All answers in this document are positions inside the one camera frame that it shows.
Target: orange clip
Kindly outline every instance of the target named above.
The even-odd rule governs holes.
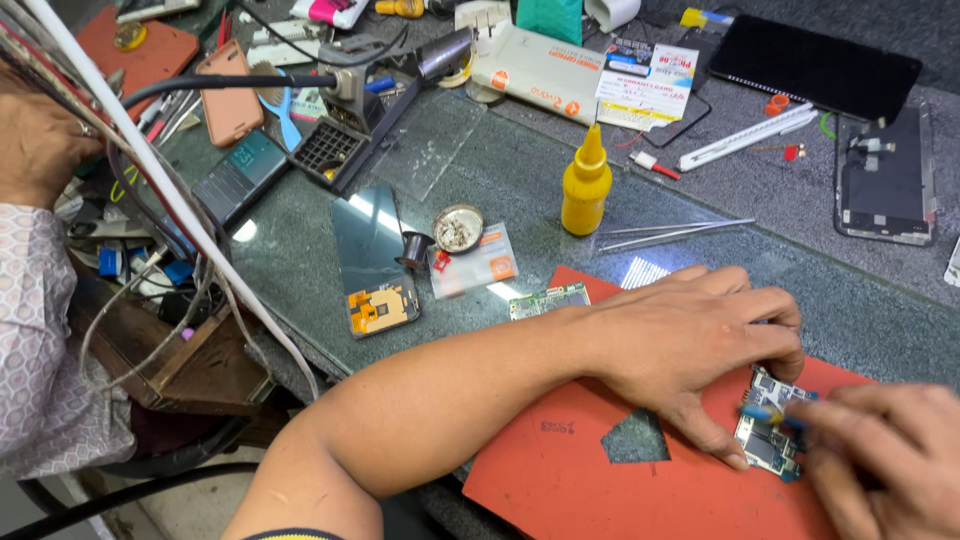
[[[776,116],[783,112],[783,108],[790,104],[790,98],[783,94],[775,94],[770,98],[770,103],[763,108],[763,113],[769,116]]]

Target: yellow glue bottle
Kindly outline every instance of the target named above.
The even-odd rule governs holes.
[[[600,227],[604,201],[613,184],[607,151],[600,143],[600,124],[587,130],[584,145],[564,171],[564,207],[561,221],[573,234],[590,234]]]

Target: solder wire spool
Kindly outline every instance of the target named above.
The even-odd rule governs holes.
[[[426,250],[436,242],[424,233],[403,232],[403,255],[396,262],[415,270],[426,270]]]

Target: white cable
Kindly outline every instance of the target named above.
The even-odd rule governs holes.
[[[197,247],[209,257],[211,262],[220,268],[220,271],[223,272],[224,276],[237,292],[240,293],[244,301],[246,301],[247,306],[253,314],[263,321],[267,330],[293,355],[300,370],[307,377],[307,382],[310,383],[310,391],[313,393],[314,399],[319,398],[320,387],[317,384],[316,378],[313,376],[313,372],[310,371],[310,366],[307,365],[306,359],[303,358],[303,355],[297,349],[297,346],[294,345],[293,341],[276,325],[274,318],[267,309],[260,304],[260,300],[256,298],[256,295],[253,294],[250,287],[240,278],[236,270],[230,266],[227,258],[220,253],[216,243],[207,235],[200,220],[194,215],[186,201],[180,196],[177,188],[173,182],[170,181],[166,171],[163,170],[160,162],[156,159],[156,156],[154,156],[153,151],[151,151],[147,140],[143,137],[143,134],[136,129],[136,125],[130,120],[130,116],[127,115],[123,106],[120,105],[120,101],[113,95],[107,82],[104,81],[104,78],[100,75],[100,71],[93,64],[93,61],[86,55],[83,47],[74,39],[73,35],[70,34],[70,31],[67,30],[66,26],[63,25],[63,22],[45,0],[24,0],[24,3],[30,11],[34,13],[34,16],[40,21],[40,24],[47,29],[54,41],[57,42],[63,54],[73,62],[74,67],[80,72],[84,81],[86,81],[90,90],[93,92],[93,95],[96,96],[104,110],[120,129],[120,133],[123,134],[127,142],[136,152],[137,158],[147,173],[153,178],[156,188],[160,191],[162,197],[166,199],[174,214],[177,215],[183,226],[199,244]]]

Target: glass tabletop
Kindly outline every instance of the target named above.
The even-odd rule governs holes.
[[[393,129],[418,146],[449,147],[450,126],[471,125],[466,141],[425,199],[394,186],[405,227],[428,231],[437,212],[452,204],[479,208],[488,224],[504,222],[518,276],[465,295],[436,300],[429,276],[414,273],[422,315],[398,328],[353,339],[331,226],[335,196],[297,169],[277,182],[239,223],[233,264],[264,304],[345,376],[393,353],[510,319],[507,300],[546,288],[566,265],[624,288],[641,286],[690,264],[746,268],[754,286],[778,285],[793,294],[804,317],[806,351],[881,381],[960,380],[960,311],[897,288],[757,226],[737,226],[676,241],[597,253],[596,236],[575,237],[560,222],[562,176],[574,148],[486,111],[457,93],[430,90],[415,100]],[[309,124],[300,124],[308,129]],[[405,148],[413,152],[416,148]],[[203,128],[177,135],[163,153],[189,183],[223,151]],[[383,184],[374,174],[377,149],[348,193]],[[412,171],[396,169],[395,182]],[[601,230],[730,219],[697,201],[612,164],[613,188]]]

